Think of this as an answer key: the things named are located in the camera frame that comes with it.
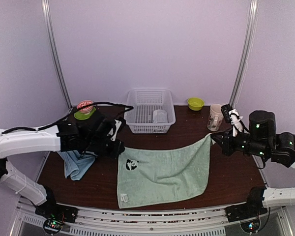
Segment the aluminium frame post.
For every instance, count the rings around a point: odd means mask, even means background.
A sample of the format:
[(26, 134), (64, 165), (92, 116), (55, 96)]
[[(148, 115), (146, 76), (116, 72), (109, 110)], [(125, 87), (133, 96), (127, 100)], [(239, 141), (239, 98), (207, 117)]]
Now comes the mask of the aluminium frame post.
[(243, 87), (243, 83), (245, 79), (245, 74), (248, 68), (248, 58), (253, 46), (253, 39), (255, 35), (255, 30), (256, 30), (258, 6), (259, 6), (258, 0), (250, 1), (249, 14), (248, 14), (242, 53), (239, 60), (239, 66), (238, 66), (238, 70), (236, 74), (234, 87), (233, 87), (232, 94), (229, 101), (230, 105), (233, 107), (235, 107), (239, 101), (240, 93), (242, 91), (242, 87)]
[(60, 90), (64, 97), (64, 100), (68, 109), (71, 109), (72, 103), (69, 97), (67, 86), (65, 84), (65, 80), (64, 80), (60, 60), (59, 60), (57, 45), (56, 45), (56, 38), (54, 35), (54, 29), (53, 29), (52, 18), (50, 13), (50, 3), (48, 0), (42, 0), (41, 3), (42, 3), (42, 10), (43, 10), (44, 20), (46, 24), (47, 34), (49, 38), (49, 44), (50, 44), (51, 53), (52, 53), (52, 60), (55, 67), (57, 79), (60, 85)]

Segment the lime green bowl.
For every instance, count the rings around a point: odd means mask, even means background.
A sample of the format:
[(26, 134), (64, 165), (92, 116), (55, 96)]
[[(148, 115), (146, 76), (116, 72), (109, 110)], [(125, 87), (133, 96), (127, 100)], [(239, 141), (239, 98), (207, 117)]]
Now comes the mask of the lime green bowl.
[(200, 111), (205, 105), (204, 101), (197, 97), (187, 99), (188, 108), (192, 111)]

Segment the red patterned bowl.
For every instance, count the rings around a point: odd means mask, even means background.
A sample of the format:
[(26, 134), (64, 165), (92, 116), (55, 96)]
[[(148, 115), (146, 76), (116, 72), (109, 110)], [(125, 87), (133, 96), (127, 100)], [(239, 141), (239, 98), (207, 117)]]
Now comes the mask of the red patterned bowl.
[(91, 100), (84, 100), (77, 105), (78, 112), (80, 112), (84, 115), (91, 113), (93, 108), (94, 108), (93, 101), (91, 101)]

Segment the green panda towel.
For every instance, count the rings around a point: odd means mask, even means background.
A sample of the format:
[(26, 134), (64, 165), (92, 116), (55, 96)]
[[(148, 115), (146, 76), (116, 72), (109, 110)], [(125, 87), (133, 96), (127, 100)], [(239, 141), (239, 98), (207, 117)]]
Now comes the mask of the green panda towel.
[(214, 143), (207, 134), (191, 145), (172, 150), (126, 148), (118, 158), (119, 208), (180, 202), (203, 194)]

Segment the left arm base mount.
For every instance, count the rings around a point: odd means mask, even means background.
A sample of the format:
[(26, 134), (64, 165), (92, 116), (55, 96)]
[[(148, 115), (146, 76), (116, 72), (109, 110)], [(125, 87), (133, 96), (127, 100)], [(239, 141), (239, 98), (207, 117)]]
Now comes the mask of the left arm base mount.
[(78, 209), (71, 206), (59, 205), (58, 213), (46, 213), (36, 208), (35, 214), (43, 216), (46, 220), (43, 223), (43, 230), (49, 235), (59, 233), (66, 223), (75, 223), (78, 215)]

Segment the rolled grey towel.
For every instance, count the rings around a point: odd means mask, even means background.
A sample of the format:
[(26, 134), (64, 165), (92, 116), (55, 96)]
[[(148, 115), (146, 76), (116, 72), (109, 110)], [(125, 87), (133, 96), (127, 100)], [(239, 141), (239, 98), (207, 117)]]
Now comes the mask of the rolled grey towel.
[(167, 123), (167, 112), (162, 109), (154, 110), (152, 115), (152, 123)]

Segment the cream printed mug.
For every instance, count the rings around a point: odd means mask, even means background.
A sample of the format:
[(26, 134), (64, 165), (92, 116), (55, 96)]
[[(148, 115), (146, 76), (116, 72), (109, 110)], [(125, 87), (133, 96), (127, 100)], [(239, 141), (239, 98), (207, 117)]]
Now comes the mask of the cream printed mug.
[(222, 105), (220, 104), (212, 104), (210, 106), (207, 128), (212, 132), (219, 130), (224, 119), (221, 108)]

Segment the light blue towel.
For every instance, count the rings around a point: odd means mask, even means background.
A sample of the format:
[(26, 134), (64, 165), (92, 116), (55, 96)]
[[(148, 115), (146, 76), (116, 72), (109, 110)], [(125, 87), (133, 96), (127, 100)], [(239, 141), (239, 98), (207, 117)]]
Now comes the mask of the light blue towel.
[(79, 181), (95, 162), (97, 155), (93, 153), (81, 154), (77, 150), (57, 152), (64, 161), (64, 177), (72, 181)]

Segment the green plate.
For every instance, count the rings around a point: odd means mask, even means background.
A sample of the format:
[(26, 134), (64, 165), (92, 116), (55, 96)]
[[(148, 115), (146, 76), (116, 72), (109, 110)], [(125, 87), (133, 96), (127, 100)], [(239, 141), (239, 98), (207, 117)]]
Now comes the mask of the green plate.
[(80, 111), (78, 111), (78, 112), (74, 113), (74, 118), (77, 120), (86, 120), (86, 119), (89, 119), (95, 111), (96, 111), (95, 108), (93, 108), (92, 111), (88, 114), (84, 114), (84, 113), (81, 113)]

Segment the front aluminium rail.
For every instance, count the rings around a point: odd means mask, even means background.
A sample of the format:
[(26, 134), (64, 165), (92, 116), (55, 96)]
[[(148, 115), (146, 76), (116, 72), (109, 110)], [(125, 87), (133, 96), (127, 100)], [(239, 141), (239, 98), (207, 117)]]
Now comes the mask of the front aluminium rail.
[[(258, 236), (295, 236), (295, 207), (274, 207), (260, 220)], [(170, 211), (79, 207), (60, 236), (248, 236), (248, 221), (229, 222), (222, 206)]]

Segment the white plastic basket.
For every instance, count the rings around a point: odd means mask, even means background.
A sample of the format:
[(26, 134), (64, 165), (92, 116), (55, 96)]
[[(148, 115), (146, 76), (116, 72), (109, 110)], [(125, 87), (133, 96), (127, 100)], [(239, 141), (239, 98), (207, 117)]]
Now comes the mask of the white plastic basket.
[[(128, 93), (127, 104), (134, 107), (124, 114), (126, 124), (134, 134), (165, 134), (176, 122), (172, 94), (166, 89), (133, 89)], [(152, 123), (154, 110), (167, 112), (167, 123)]]

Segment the right aluminium frame post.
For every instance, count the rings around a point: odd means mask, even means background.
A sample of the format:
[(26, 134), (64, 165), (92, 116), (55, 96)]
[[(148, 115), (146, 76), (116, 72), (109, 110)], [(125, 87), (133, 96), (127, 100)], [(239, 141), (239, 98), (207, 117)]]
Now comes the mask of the right aluminium frame post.
[(239, 60), (239, 66), (238, 66), (238, 70), (236, 74), (234, 87), (233, 87), (232, 94), (229, 101), (230, 105), (233, 107), (235, 107), (239, 101), (240, 93), (242, 91), (242, 87), (243, 87), (243, 83), (245, 79), (245, 74), (248, 68), (248, 58), (253, 46), (253, 39), (255, 35), (255, 30), (256, 30), (258, 6), (259, 6), (258, 0), (250, 1), (249, 14), (248, 14), (242, 53)]

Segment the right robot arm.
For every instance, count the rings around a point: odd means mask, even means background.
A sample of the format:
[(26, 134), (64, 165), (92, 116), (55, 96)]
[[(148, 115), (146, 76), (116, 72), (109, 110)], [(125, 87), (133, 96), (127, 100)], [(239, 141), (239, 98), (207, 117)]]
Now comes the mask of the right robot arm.
[[(225, 156), (240, 151), (244, 155), (260, 157), (263, 163), (270, 160), (295, 169), (295, 134), (278, 134), (273, 112), (253, 111), (249, 115), (248, 127), (244, 126), (236, 110), (231, 110), (224, 116), (232, 127), (223, 132), (213, 133), (211, 138), (222, 148)], [(242, 213), (252, 217), (261, 208), (278, 206), (295, 206), (295, 187), (254, 187), (242, 206)]]

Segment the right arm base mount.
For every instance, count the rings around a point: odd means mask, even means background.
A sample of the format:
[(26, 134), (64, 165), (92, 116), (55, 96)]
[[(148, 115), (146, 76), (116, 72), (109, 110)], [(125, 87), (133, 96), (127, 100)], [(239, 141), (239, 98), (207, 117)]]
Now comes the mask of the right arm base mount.
[(271, 209), (243, 203), (225, 208), (228, 222), (239, 222), (241, 229), (250, 235), (260, 232), (268, 223)]

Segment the left aluminium frame post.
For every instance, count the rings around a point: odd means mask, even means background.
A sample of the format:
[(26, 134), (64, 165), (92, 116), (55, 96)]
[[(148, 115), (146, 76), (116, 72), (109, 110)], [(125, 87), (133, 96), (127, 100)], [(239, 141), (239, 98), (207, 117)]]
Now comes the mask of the left aluminium frame post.
[(42, 10), (43, 10), (44, 20), (46, 24), (47, 34), (49, 38), (49, 44), (50, 44), (51, 53), (52, 53), (52, 60), (55, 67), (57, 79), (60, 85), (60, 90), (64, 97), (64, 100), (68, 109), (71, 109), (72, 103), (69, 97), (67, 86), (65, 84), (65, 80), (64, 80), (60, 60), (59, 60), (57, 45), (56, 45), (56, 38), (54, 35), (54, 29), (53, 29), (52, 18), (50, 13), (50, 3), (48, 0), (42, 0), (41, 3), (42, 3)]

